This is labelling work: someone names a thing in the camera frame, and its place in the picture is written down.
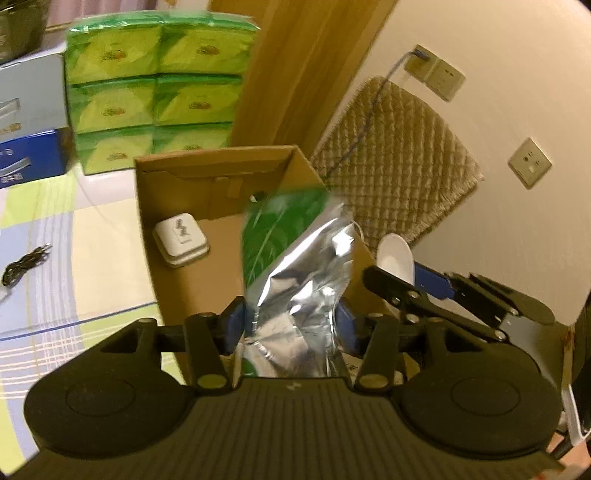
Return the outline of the checked tablecloth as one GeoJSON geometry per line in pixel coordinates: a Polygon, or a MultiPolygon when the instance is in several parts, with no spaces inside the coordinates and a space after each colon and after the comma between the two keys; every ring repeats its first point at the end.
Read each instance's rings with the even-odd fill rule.
{"type": "Polygon", "coordinates": [[[44,375],[140,318],[160,319],[133,170],[67,174],[1,192],[1,264],[47,259],[1,298],[1,470],[36,451],[23,406],[44,375]]]}

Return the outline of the wall power socket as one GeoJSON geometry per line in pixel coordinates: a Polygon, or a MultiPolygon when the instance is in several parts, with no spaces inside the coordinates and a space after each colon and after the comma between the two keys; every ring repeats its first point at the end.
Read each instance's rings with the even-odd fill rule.
{"type": "Polygon", "coordinates": [[[417,44],[405,63],[405,71],[446,102],[451,102],[466,76],[426,47],[417,44]]]}

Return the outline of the white square adapter box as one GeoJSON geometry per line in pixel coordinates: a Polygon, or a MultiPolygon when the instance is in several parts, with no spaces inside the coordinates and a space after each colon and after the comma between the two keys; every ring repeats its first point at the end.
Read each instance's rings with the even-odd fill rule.
{"type": "Polygon", "coordinates": [[[204,232],[189,213],[158,222],[152,236],[164,262],[171,268],[180,268],[200,259],[211,248],[204,232]]]}

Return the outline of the blue milk carton box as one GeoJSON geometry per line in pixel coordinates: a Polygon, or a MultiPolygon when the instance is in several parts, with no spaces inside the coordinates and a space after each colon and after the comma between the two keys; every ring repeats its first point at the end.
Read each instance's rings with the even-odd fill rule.
{"type": "Polygon", "coordinates": [[[1,66],[1,187],[66,172],[69,123],[63,51],[1,66]]]}

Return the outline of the brown cardboard box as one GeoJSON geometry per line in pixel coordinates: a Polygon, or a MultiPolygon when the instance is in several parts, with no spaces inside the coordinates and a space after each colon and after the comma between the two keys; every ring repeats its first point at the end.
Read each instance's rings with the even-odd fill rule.
{"type": "MultiPolygon", "coordinates": [[[[165,323],[179,330],[184,353],[183,324],[187,317],[201,312],[219,314],[235,297],[245,298],[242,228],[250,208],[277,193],[308,188],[328,191],[301,150],[291,146],[149,155],[137,159],[135,178],[143,240],[158,306],[165,323]],[[181,213],[194,217],[211,248],[204,257],[171,268],[164,262],[152,230],[158,222],[181,213]]],[[[346,206],[341,197],[332,196],[346,206]]],[[[377,266],[377,262],[354,221],[353,227],[352,277],[341,300],[347,300],[356,314],[392,315],[392,305],[363,286],[363,270],[377,266]]],[[[360,360],[342,352],[340,344],[339,351],[348,369],[342,378],[354,382],[360,360]]],[[[404,381],[404,368],[400,352],[395,386],[404,381]]]]}

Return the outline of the black plastic container on top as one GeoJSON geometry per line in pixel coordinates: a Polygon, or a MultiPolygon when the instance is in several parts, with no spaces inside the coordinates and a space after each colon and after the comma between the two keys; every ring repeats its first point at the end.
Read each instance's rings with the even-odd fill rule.
{"type": "Polygon", "coordinates": [[[1,2],[1,64],[27,55],[42,42],[50,2],[45,0],[3,0],[1,2]]]}

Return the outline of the silver green foil pouch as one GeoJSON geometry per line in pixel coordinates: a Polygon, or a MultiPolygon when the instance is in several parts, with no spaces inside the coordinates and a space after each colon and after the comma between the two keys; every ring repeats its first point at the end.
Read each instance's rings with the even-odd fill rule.
{"type": "Polygon", "coordinates": [[[355,227],[322,188],[256,203],[242,228],[245,330],[235,377],[325,378],[348,373],[335,310],[352,277],[355,227]]]}

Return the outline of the green tissue pack stack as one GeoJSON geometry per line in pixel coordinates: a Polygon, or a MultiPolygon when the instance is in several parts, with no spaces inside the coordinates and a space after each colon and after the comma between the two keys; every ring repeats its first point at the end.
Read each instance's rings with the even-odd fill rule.
{"type": "Polygon", "coordinates": [[[82,18],[66,35],[68,112],[87,175],[228,146],[259,26],[216,12],[82,18]]]}

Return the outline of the white plastic spoon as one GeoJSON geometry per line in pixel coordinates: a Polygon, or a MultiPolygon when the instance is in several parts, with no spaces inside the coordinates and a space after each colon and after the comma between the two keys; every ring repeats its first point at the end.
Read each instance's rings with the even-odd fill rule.
{"type": "Polygon", "coordinates": [[[377,248],[377,266],[410,285],[415,284],[415,261],[411,248],[400,235],[386,235],[377,248]]]}

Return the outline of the lower wall socket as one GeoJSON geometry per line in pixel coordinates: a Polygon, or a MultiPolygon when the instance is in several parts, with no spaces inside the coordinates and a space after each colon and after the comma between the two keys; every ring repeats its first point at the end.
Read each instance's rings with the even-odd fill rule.
{"type": "Polygon", "coordinates": [[[508,161],[522,185],[531,190],[552,168],[552,162],[539,145],[528,137],[508,161]]]}

